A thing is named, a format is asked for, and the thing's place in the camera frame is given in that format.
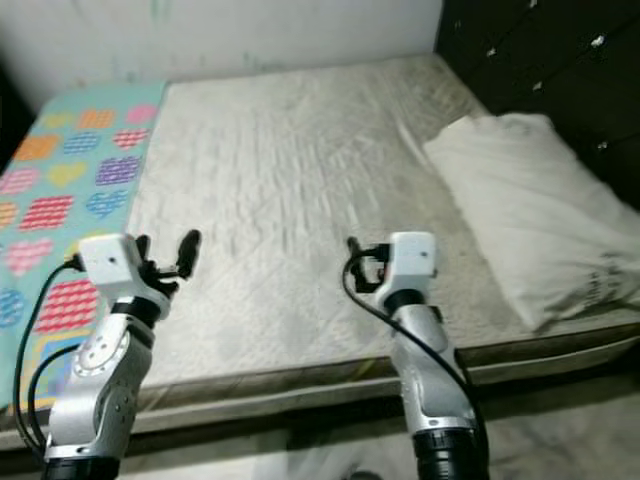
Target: heart pattern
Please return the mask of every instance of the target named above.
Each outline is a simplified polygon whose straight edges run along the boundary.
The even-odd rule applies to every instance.
[[[10,327],[20,321],[25,309],[24,296],[17,290],[0,290],[0,328]]]
[[[117,190],[111,193],[94,193],[87,200],[86,207],[98,218],[105,218],[127,201],[127,191]]]
[[[64,188],[84,175],[86,170],[84,162],[54,165],[47,172],[47,179],[56,187]]]
[[[73,205],[72,195],[36,198],[20,223],[21,231],[58,228],[64,225],[69,209]]]
[[[163,90],[160,82],[149,88],[98,87],[56,97],[39,112],[4,175],[0,172],[0,339],[3,332],[21,331],[42,283],[63,258],[77,253],[82,238],[126,228]],[[52,282],[32,328],[25,366],[83,341],[100,304],[86,276],[63,275]],[[37,408],[55,400],[71,358],[43,373]],[[0,373],[9,370],[11,365],[0,365]]]
[[[107,158],[100,164],[96,174],[96,185],[114,185],[130,182],[136,178],[140,158],[136,156]]]
[[[78,247],[80,246],[80,240],[83,240],[85,238],[91,238],[91,237],[97,237],[99,235],[106,235],[107,232],[106,230],[93,230],[89,233],[87,233],[86,235],[84,235],[81,238],[78,238],[76,240],[74,240],[71,245],[69,245],[67,247],[67,249],[64,251],[64,256],[63,256],[63,260],[66,262],[68,260],[71,260],[73,258],[73,256],[78,253]]]
[[[116,117],[115,110],[91,108],[82,112],[76,128],[109,128]]]
[[[62,146],[65,155],[87,153],[100,144],[100,136],[94,132],[82,132],[69,137]]]
[[[16,242],[9,245],[5,254],[5,264],[14,275],[21,277],[38,265],[52,250],[53,242],[49,238],[41,238],[35,242]]]
[[[113,135],[113,143],[123,150],[129,150],[144,142],[147,135],[149,135],[147,128],[123,129]]]
[[[29,135],[22,141],[13,158],[19,162],[47,158],[56,149],[58,142],[58,135]]]
[[[98,290],[86,278],[60,282],[49,291],[34,331],[50,333],[88,325],[97,306]]]
[[[18,214],[18,206],[15,203],[0,202],[0,230],[11,225]]]
[[[145,123],[150,121],[156,114],[155,105],[137,105],[127,112],[127,122]]]
[[[16,195],[26,192],[38,180],[40,172],[35,168],[20,168],[13,172],[7,172],[0,177],[0,193]]]
[[[60,128],[64,127],[73,120],[73,114],[62,113],[50,113],[42,118],[42,124],[47,128]]]

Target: blue heart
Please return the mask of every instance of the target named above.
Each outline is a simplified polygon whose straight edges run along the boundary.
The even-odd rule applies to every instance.
[[[62,146],[65,155],[90,152],[100,143],[100,136],[93,132],[82,132],[69,137]]]
[[[17,290],[0,290],[0,328],[15,325],[24,313],[24,296]]]
[[[94,193],[87,200],[86,207],[98,218],[104,218],[124,205],[126,201],[126,190],[118,190],[112,193]]]

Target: black cable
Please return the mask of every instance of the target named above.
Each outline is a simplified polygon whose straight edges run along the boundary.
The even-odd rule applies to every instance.
[[[27,394],[27,404],[28,404],[28,414],[29,414],[29,426],[31,430],[33,430],[33,434],[36,437],[36,441],[40,444],[42,448],[45,448],[47,439],[42,433],[42,429],[40,428],[40,424],[38,423],[38,418],[36,417],[36,390],[38,388],[38,380],[40,380],[40,376],[42,372],[57,358],[60,358],[67,353],[71,353],[79,347],[79,344],[71,345],[70,347],[61,348],[57,352],[49,355],[44,362],[38,365],[36,371],[33,372],[33,376],[31,377],[31,382],[29,383],[29,392]]]
[[[47,291],[51,286],[53,280],[58,276],[58,274],[67,269],[74,268],[76,270],[82,269],[82,263],[80,262],[79,256],[74,255],[72,260],[63,263],[59,267],[57,267],[53,272],[49,274],[44,284],[42,285],[42,290],[40,290],[40,294],[38,295],[38,299],[36,300],[36,304],[33,307],[33,312],[31,313],[31,318],[29,318],[29,322],[24,329],[24,333],[22,334],[22,339],[20,340],[20,345],[18,346],[18,354],[16,358],[16,369],[13,375],[13,408],[14,415],[16,419],[16,427],[22,440],[24,443],[31,449],[33,455],[41,462],[44,463],[44,446],[40,446],[36,440],[31,436],[27,427],[24,423],[24,418],[22,417],[22,411],[20,409],[20,378],[22,377],[22,363],[24,362],[24,352],[27,348],[27,341],[29,340],[29,334],[33,329],[33,325],[36,323],[36,319],[38,318],[38,314],[40,313],[40,307],[42,307],[42,302],[44,301]]]
[[[360,308],[364,309],[366,312],[370,313],[371,315],[375,316],[379,320],[382,320],[385,324],[387,324],[393,330],[395,330],[396,332],[400,333],[401,335],[404,335],[406,338],[411,340],[424,353],[426,353],[429,357],[431,357],[431,359],[433,359],[434,362],[436,362],[440,367],[442,367],[442,369],[451,377],[451,379],[456,383],[456,385],[458,385],[460,390],[462,390],[462,393],[467,397],[467,400],[469,401],[469,405],[471,405],[471,409],[473,410],[473,414],[475,416],[476,423],[478,426],[478,434],[477,434],[478,444],[482,452],[483,460],[485,464],[488,464],[489,439],[487,436],[487,429],[486,429],[484,417],[480,412],[480,408],[475,399],[475,396],[473,395],[473,392],[471,392],[471,389],[469,388],[471,384],[465,383],[465,381],[460,377],[460,375],[458,375],[458,373],[451,367],[451,365],[449,365],[449,363],[445,359],[443,359],[438,354],[438,352],[433,350],[429,345],[427,345],[422,340],[420,340],[420,338],[414,335],[411,331],[404,328],[400,323],[393,320],[390,316],[386,315],[385,313],[373,308],[371,305],[362,301],[349,288],[349,285],[347,284],[347,278],[349,276],[351,267],[353,267],[356,264],[356,262],[359,261],[361,258],[367,257],[367,256],[370,256],[370,252],[363,251],[363,252],[359,252],[358,254],[352,256],[351,258],[349,258],[349,260],[347,260],[347,262],[344,264],[344,267],[342,269],[342,288],[344,289],[347,296],[351,300],[353,300],[353,302],[356,305],[358,305]]]

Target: floor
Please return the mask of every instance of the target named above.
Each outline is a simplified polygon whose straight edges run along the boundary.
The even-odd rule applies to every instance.
[[[491,478],[640,478],[638,386],[637,375],[625,374],[533,393],[512,392],[484,402],[490,419]],[[192,442],[173,437],[153,447],[160,445],[161,451],[127,458],[121,478],[341,480],[358,470],[383,479],[416,479],[403,419],[393,416],[393,408],[390,412],[391,418],[343,427],[298,426],[239,436],[203,427]],[[138,441],[134,450],[140,446]]]

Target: purple heart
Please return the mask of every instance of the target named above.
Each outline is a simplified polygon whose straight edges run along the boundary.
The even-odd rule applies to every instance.
[[[107,158],[100,164],[96,174],[96,185],[127,183],[136,177],[141,157],[128,156]]]

